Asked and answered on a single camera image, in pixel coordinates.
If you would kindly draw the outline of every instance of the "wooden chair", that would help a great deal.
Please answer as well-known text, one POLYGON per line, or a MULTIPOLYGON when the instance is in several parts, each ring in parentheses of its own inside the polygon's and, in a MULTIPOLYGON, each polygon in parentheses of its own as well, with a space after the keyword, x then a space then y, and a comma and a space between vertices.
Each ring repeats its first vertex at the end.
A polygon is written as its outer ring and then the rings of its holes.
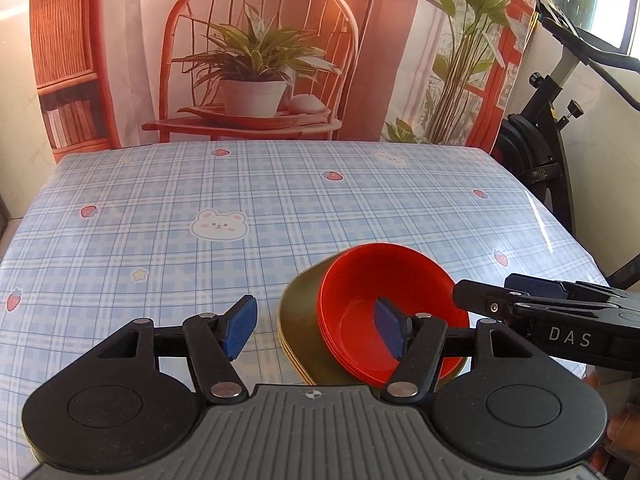
POLYGON ((178 0, 169 13, 164 30, 159 120, 143 124, 142 129, 157 130, 160 142, 169 142, 171 132, 206 135, 212 140, 331 140, 332 132, 342 126, 335 114, 357 48, 358 25, 344 0, 178 0), (317 72, 315 81, 297 78, 293 95, 310 93, 318 97, 331 110, 327 123, 280 130, 249 130, 212 123, 199 117, 180 116, 176 112, 180 106, 212 104, 218 90, 208 88, 207 84, 194 88, 193 73, 186 72, 183 63, 172 59, 215 48, 207 38, 210 28, 206 23, 229 23, 245 30, 244 4, 251 4, 258 9, 267 23, 273 19, 274 26, 316 32, 319 37, 316 44, 326 51, 325 59, 338 66, 341 72, 339 75, 317 72))

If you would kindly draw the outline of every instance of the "blue gripper pad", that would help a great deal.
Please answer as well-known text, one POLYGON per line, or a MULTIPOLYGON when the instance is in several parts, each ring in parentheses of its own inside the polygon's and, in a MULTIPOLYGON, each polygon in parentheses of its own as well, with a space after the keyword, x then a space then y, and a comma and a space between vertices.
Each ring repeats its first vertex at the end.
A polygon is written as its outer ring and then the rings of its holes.
POLYGON ((378 298, 373 306, 376 329, 391 356, 400 360, 414 334, 411 318, 387 298, 378 298))
POLYGON ((238 357, 258 323, 258 303, 249 294, 243 296, 218 321, 216 336, 226 357, 238 357))
POLYGON ((542 278, 532 278, 522 274, 510 274, 504 280, 505 288, 526 292, 530 296, 539 298, 555 298, 556 300, 566 300, 569 293, 564 290, 562 283, 543 280, 542 278))

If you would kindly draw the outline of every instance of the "printed backdrop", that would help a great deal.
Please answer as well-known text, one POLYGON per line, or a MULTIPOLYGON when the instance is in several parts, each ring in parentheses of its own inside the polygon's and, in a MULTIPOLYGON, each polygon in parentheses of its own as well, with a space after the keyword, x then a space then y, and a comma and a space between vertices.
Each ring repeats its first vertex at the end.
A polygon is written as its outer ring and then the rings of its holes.
POLYGON ((43 120, 56 160, 210 139, 489 152, 534 2, 31 0, 43 120))

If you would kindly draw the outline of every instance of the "light blue checkered tablecloth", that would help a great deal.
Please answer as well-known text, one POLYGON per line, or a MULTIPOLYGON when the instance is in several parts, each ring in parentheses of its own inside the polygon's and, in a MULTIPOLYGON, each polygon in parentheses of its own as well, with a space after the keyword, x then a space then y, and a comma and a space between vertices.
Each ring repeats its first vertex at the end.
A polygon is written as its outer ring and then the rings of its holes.
MULTIPOLYGON (((455 281, 501 285, 520 272, 605 283, 480 150, 249 141, 69 155, 0 264, 0 478, 34 465, 20 429, 26 397, 136 317, 176 325, 253 294, 258 327, 236 361, 242 379, 250 390, 300 382, 274 333, 284 287, 372 241, 421 251, 455 281)), ((161 368, 189 382, 182 360, 161 368)))

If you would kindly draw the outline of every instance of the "star print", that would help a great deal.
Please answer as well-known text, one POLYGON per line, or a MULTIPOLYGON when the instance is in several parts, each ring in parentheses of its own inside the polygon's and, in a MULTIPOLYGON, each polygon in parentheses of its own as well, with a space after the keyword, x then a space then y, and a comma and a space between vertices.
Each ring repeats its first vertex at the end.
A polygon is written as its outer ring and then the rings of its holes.
POLYGON ((148 275, 148 270, 138 269, 135 272, 131 273, 131 277, 134 282, 144 282, 146 280, 146 276, 148 275))

